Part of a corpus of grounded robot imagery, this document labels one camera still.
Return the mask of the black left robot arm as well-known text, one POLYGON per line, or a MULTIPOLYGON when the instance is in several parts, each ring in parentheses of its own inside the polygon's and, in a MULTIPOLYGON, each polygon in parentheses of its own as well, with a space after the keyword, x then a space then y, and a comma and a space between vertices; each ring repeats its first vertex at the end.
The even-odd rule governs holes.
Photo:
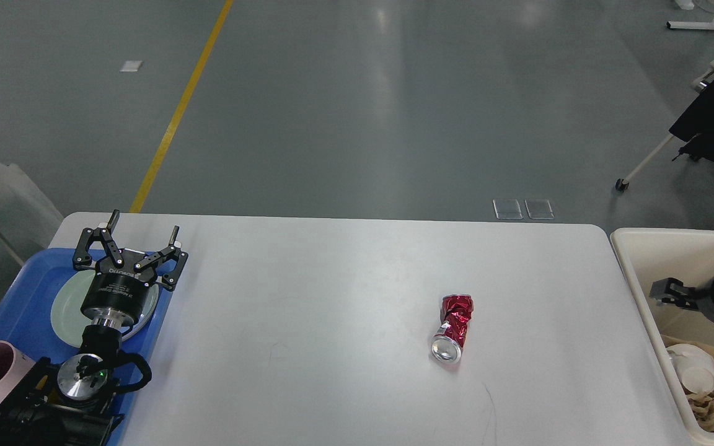
POLYGON ((0 403, 0 445, 115 444, 135 393, 150 382, 147 359, 189 255, 179 227, 156 251, 117 246, 119 215, 83 229, 74 250, 52 248, 28 260, 4 297, 0 339, 22 341, 25 352, 42 357, 0 403), (74 272, 92 276, 71 305, 87 321, 76 352, 51 341, 45 322, 29 315, 74 272))

